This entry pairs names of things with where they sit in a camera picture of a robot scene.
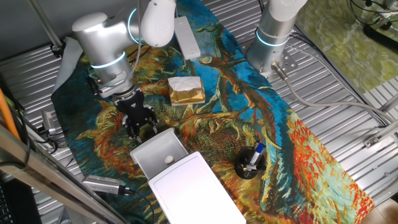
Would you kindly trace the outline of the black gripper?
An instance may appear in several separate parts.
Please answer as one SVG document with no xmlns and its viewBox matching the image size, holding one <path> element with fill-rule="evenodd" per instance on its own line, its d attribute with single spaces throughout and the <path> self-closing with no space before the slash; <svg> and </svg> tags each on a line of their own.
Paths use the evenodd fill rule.
<svg viewBox="0 0 398 224">
<path fill-rule="evenodd" d="M 144 105 L 144 94 L 141 91 L 125 95 L 115 95 L 116 108 L 125 114 L 123 127 L 126 128 L 130 140 L 142 142 L 140 137 L 143 122 L 148 121 L 155 133 L 158 133 L 159 123 L 155 110 L 150 105 Z"/>
</svg>

